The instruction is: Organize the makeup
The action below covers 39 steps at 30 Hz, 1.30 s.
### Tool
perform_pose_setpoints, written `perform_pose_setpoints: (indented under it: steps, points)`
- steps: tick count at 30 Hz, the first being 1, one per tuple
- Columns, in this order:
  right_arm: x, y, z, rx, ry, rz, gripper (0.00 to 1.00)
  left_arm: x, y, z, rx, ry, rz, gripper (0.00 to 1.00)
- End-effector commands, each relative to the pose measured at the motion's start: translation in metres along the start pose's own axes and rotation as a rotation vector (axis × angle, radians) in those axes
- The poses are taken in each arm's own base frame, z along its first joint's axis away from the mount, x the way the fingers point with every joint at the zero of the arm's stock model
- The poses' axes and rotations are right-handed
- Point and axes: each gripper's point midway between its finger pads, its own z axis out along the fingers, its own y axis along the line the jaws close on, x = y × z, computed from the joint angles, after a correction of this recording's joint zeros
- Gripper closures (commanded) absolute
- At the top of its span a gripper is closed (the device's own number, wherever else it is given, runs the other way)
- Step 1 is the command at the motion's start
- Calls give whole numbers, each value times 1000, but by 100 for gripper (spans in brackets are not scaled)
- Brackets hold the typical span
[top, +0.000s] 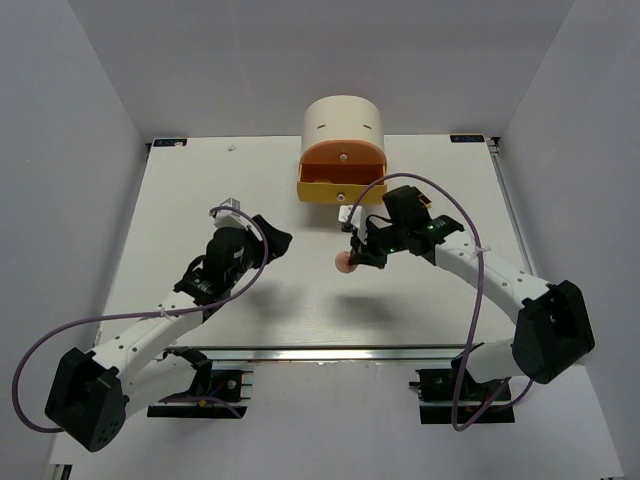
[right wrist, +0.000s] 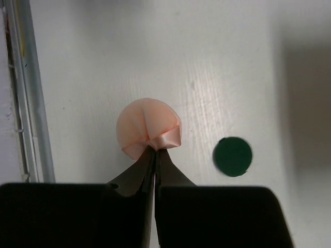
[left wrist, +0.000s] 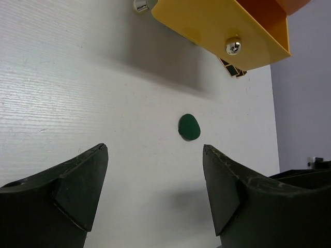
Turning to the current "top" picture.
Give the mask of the peach puff with ribbon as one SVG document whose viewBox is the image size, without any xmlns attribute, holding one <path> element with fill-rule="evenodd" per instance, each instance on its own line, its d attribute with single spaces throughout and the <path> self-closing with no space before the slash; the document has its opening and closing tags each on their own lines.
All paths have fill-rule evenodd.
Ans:
<svg viewBox="0 0 640 480">
<path fill-rule="evenodd" d="M 334 260 L 335 267 L 341 273 L 348 274 L 355 270 L 356 266 L 350 263 L 350 253 L 347 251 L 340 252 Z"/>
</svg>

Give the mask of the yellow drawer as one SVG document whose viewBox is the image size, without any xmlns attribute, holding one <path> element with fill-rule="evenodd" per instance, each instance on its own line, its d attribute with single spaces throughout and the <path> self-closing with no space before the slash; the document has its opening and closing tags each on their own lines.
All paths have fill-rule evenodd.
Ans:
<svg viewBox="0 0 640 480">
<path fill-rule="evenodd" d="M 296 191 L 301 202 L 313 204 L 353 204 L 366 189 L 386 173 L 383 165 L 301 165 Z M 314 183 L 318 175 L 330 175 L 332 184 Z"/>
</svg>

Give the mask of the orange top drawer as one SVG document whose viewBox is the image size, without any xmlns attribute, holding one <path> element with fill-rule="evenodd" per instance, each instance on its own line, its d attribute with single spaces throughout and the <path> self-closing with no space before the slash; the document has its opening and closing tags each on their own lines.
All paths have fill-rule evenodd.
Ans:
<svg viewBox="0 0 640 480">
<path fill-rule="evenodd" d="M 384 151 L 375 144 L 362 140 L 327 140 L 307 148 L 301 155 L 303 165 L 385 165 Z"/>
</svg>

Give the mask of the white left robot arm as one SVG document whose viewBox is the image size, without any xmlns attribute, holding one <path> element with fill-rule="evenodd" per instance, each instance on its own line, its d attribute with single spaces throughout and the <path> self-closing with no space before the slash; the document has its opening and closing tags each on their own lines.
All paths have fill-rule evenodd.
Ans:
<svg viewBox="0 0 640 480">
<path fill-rule="evenodd" d="M 192 260 L 155 315 L 142 316 L 91 350 L 72 348 L 62 356 L 46 416 L 87 451 L 97 452 L 147 406 L 172 395 L 205 396 L 210 360 L 175 341 L 219 310 L 248 271 L 263 271 L 284 256 L 292 240 L 260 215 L 249 223 L 233 214 L 216 221 L 204 254 Z"/>
</svg>

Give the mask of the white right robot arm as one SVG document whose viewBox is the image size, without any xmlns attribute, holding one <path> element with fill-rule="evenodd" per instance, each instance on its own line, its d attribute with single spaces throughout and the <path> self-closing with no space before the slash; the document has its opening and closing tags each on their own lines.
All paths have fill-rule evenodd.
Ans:
<svg viewBox="0 0 640 480">
<path fill-rule="evenodd" d="M 382 197 L 387 217 L 361 207 L 344 207 L 341 222 L 351 230 L 348 265 L 382 269 L 388 257 L 409 252 L 454 274 L 495 304 L 514 324 L 512 337 L 472 347 L 452 362 L 451 384 L 472 399 L 488 382 L 525 376 L 548 384 L 595 347 L 586 304 L 579 287 L 552 284 L 480 247 L 461 223 L 429 213 L 429 200 L 417 188 L 398 187 Z"/>
</svg>

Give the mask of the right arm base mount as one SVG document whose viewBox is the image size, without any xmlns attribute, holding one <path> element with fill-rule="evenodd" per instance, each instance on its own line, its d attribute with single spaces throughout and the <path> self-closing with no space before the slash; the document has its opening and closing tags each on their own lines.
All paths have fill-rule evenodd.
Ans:
<svg viewBox="0 0 640 480">
<path fill-rule="evenodd" d="M 422 425 L 451 423 L 456 374 L 451 369 L 421 369 L 408 387 L 418 396 Z M 474 382 L 465 374 L 457 409 L 457 420 L 463 424 L 479 410 L 499 389 L 502 381 Z M 511 390 L 506 386 L 496 400 L 477 420 L 479 424 L 512 424 L 515 422 L 513 407 L 509 406 Z"/>
</svg>

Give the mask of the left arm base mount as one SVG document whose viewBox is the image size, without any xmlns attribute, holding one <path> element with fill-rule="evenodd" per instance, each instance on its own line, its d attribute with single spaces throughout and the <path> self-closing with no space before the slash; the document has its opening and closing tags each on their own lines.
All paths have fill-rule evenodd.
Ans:
<svg viewBox="0 0 640 480">
<path fill-rule="evenodd" d="M 186 360 L 195 373 L 189 388 L 147 408 L 148 418 L 235 419 L 244 417 L 253 386 L 253 372 L 240 367 L 219 366 L 202 351 L 190 347 L 170 348 L 162 360 Z"/>
</svg>

